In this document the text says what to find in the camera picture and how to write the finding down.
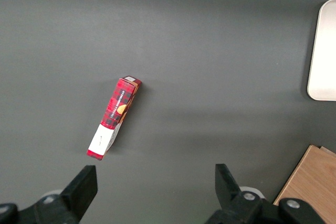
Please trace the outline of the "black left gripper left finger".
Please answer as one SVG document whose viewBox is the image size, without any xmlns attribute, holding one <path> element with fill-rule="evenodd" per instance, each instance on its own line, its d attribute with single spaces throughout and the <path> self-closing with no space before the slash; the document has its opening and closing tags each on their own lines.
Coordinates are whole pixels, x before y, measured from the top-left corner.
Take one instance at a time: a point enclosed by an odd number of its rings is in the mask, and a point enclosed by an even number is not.
<svg viewBox="0 0 336 224">
<path fill-rule="evenodd" d="M 87 165 L 60 193 L 48 193 L 28 208 L 1 204 L 1 223 L 80 223 L 97 192 L 96 167 Z"/>
</svg>

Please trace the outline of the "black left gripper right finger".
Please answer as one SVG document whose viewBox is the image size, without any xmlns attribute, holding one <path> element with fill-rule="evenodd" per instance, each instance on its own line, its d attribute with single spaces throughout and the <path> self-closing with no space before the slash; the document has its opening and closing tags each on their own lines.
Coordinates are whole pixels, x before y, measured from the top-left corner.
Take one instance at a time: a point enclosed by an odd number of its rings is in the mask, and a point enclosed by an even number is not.
<svg viewBox="0 0 336 224">
<path fill-rule="evenodd" d="M 242 191 L 225 164 L 215 166 L 215 191 L 221 209 L 206 223 L 324 223 L 301 199 L 284 198 L 276 206 L 255 192 Z"/>
</svg>

